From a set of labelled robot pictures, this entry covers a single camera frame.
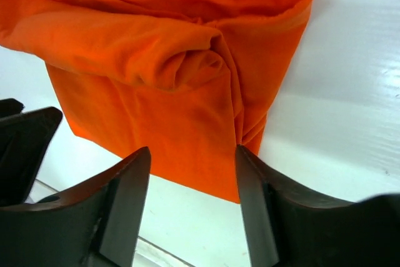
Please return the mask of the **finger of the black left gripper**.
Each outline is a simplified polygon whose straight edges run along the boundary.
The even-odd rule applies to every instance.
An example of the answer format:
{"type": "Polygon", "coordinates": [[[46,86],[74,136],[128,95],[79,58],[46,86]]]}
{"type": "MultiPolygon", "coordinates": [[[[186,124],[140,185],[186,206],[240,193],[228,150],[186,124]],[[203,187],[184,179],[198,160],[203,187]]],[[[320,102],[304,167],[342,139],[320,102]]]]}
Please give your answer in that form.
{"type": "Polygon", "coordinates": [[[0,100],[0,118],[6,118],[15,114],[20,114],[23,109],[23,103],[16,99],[8,98],[0,100]]]}
{"type": "Polygon", "coordinates": [[[27,200],[62,116],[48,107],[1,118],[1,206],[27,200]]]}

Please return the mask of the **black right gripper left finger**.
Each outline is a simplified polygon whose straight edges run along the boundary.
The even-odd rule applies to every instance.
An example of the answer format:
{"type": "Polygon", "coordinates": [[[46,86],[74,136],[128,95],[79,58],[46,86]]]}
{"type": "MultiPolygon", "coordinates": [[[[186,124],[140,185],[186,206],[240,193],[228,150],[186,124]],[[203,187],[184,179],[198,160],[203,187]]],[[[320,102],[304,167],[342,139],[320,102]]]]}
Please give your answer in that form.
{"type": "Polygon", "coordinates": [[[131,266],[149,148],[34,204],[1,208],[1,266],[131,266]]]}

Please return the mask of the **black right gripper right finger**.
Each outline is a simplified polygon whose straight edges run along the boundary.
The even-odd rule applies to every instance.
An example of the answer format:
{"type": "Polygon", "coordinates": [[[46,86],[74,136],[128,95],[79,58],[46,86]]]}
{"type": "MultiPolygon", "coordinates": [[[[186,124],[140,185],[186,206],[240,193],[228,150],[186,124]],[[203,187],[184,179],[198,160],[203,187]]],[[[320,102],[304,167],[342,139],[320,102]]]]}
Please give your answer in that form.
{"type": "Polygon", "coordinates": [[[310,189],[236,148],[252,266],[398,266],[399,195],[350,202],[310,189]]]}

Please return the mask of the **orange t shirt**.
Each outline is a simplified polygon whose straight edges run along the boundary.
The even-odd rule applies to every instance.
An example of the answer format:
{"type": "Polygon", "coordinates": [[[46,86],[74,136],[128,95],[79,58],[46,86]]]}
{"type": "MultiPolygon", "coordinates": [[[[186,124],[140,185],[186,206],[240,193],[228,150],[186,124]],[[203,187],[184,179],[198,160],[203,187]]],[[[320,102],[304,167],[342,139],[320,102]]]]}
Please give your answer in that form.
{"type": "Polygon", "coordinates": [[[41,58],[79,137],[239,202],[313,0],[1,0],[1,46],[41,58]]]}

